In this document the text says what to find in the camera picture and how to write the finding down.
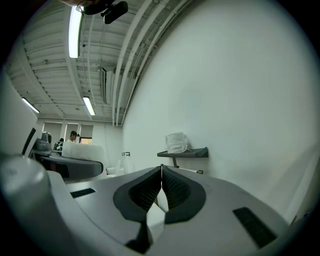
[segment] person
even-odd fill
[[[64,146],[64,139],[61,138],[56,144],[54,144],[53,150],[60,150],[62,151],[62,147]]]
[[[76,142],[77,138],[77,132],[75,130],[71,131],[70,138],[67,140],[67,142]]]

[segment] white plastic bag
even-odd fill
[[[187,150],[188,140],[183,132],[176,132],[165,136],[165,143],[169,154],[182,153]]]

